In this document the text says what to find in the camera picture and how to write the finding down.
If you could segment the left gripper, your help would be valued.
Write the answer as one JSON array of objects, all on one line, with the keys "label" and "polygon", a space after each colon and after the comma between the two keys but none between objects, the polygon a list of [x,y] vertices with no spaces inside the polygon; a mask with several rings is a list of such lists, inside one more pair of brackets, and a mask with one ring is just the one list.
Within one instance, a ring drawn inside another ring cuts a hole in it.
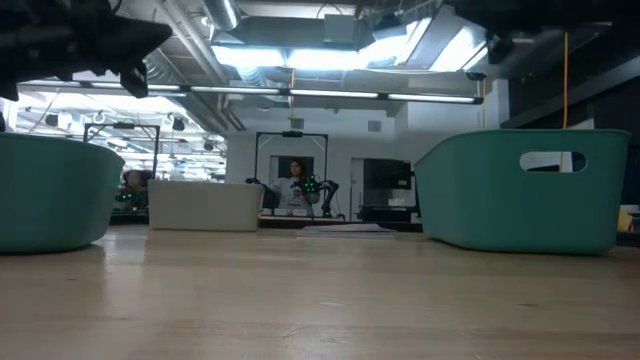
[{"label": "left gripper", "polygon": [[62,45],[62,68],[55,77],[71,81],[79,71],[97,76],[110,71],[130,94],[146,92],[143,59],[171,37],[170,25],[119,16],[109,0],[54,0],[54,5],[70,28]]}]

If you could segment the LED light bar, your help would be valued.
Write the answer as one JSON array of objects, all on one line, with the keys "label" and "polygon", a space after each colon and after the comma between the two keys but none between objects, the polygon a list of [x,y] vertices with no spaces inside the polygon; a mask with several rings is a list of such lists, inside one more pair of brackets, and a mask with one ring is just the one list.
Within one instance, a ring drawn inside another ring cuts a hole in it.
[{"label": "LED light bar", "polygon": [[[61,81],[61,80],[31,80],[19,82],[19,89],[87,89],[98,91],[129,91],[118,82],[97,82],[97,81]],[[326,90],[307,88],[273,88],[273,87],[248,87],[230,85],[172,85],[172,84],[150,84],[146,87],[146,92],[131,95],[141,98],[151,94],[217,94],[217,95],[251,95],[251,96],[282,96],[282,97],[313,97],[313,98],[339,98],[370,101],[391,101],[391,102],[419,102],[419,103],[444,103],[462,105],[480,105],[484,102],[483,97],[446,95],[431,93],[398,93],[380,91],[350,91],[350,90]]]}]

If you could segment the black background rig frame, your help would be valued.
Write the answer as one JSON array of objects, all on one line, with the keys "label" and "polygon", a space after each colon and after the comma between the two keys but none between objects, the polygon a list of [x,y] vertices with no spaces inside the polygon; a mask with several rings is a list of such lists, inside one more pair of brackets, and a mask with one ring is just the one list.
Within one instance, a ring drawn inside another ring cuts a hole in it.
[{"label": "black background rig frame", "polygon": [[114,128],[119,130],[135,130],[135,129],[153,129],[155,135],[151,137],[154,143],[154,152],[152,158],[152,175],[156,176],[158,166],[158,155],[160,150],[160,134],[161,127],[159,125],[139,125],[135,123],[127,122],[115,122],[115,123],[85,123],[82,141],[89,143],[94,137],[96,137],[102,130],[106,128]]},{"label": "black background rig frame", "polygon": [[[283,132],[262,132],[262,131],[258,131],[255,134],[255,141],[254,141],[254,167],[253,167],[253,175],[254,178],[258,177],[258,164],[259,164],[259,150],[261,148],[261,143],[260,143],[260,138],[263,136],[280,136],[283,138],[303,138],[303,137],[319,137],[322,138],[324,140],[325,145],[322,148],[322,150],[324,151],[324,169],[323,169],[323,175],[324,175],[324,180],[327,180],[327,169],[328,169],[328,146],[329,146],[329,135],[328,134],[321,134],[321,133],[304,133],[301,131],[294,131],[294,130],[288,130],[288,131],[283,131]],[[313,190],[315,193],[319,193],[319,191],[321,190],[320,187],[320,182],[319,181],[315,181],[317,184],[313,185],[311,181],[306,181],[303,182],[303,186],[306,187],[307,190]]]}]

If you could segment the background computer monitor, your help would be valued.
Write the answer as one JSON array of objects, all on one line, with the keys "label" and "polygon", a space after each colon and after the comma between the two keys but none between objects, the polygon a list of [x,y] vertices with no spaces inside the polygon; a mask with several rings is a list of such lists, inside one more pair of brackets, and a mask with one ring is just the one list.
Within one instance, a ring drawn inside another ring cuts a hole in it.
[{"label": "background computer monitor", "polygon": [[366,189],[410,190],[412,184],[411,164],[392,159],[364,160],[364,187]]}]

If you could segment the teal plastic bin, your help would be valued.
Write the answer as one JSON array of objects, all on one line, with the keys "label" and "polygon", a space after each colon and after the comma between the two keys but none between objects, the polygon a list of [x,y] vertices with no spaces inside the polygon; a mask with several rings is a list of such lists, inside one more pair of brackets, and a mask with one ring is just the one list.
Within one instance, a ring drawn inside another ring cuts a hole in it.
[{"label": "teal plastic bin", "polygon": [[[424,233],[459,247],[602,255],[615,245],[622,130],[501,129],[451,136],[414,166]],[[528,171],[530,152],[577,152],[578,172]]]},{"label": "teal plastic bin", "polygon": [[71,251],[102,238],[123,166],[99,145],[0,133],[0,254]]}]

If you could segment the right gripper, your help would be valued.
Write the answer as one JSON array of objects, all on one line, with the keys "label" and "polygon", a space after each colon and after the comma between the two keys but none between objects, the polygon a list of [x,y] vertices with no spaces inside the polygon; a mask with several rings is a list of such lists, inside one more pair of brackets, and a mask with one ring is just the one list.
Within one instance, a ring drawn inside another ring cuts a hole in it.
[{"label": "right gripper", "polygon": [[499,64],[509,55],[515,33],[611,22],[615,19],[614,3],[614,0],[443,0],[456,16],[485,29],[490,64]]}]

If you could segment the person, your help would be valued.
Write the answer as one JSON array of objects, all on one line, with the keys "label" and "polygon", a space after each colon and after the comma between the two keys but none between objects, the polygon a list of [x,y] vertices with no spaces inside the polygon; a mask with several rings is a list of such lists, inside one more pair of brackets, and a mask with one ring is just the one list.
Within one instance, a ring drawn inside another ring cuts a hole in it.
[{"label": "person", "polygon": [[300,186],[307,179],[305,165],[299,159],[292,160],[289,164],[289,176],[278,178],[269,186],[278,198],[279,209],[291,212],[304,210],[307,216],[314,215],[313,206],[319,202],[320,196],[318,193],[307,192]]},{"label": "person", "polygon": [[148,209],[148,186],[153,178],[150,170],[128,170],[122,174],[122,186],[118,189],[116,209],[123,212],[137,212]]}]

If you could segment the grey plastic bin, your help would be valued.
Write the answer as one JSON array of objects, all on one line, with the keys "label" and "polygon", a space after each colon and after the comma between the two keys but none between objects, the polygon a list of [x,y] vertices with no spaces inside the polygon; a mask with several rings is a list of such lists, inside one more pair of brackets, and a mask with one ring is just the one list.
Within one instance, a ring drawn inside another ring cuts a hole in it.
[{"label": "grey plastic bin", "polygon": [[255,232],[264,189],[254,184],[153,180],[148,186],[154,230]]}]

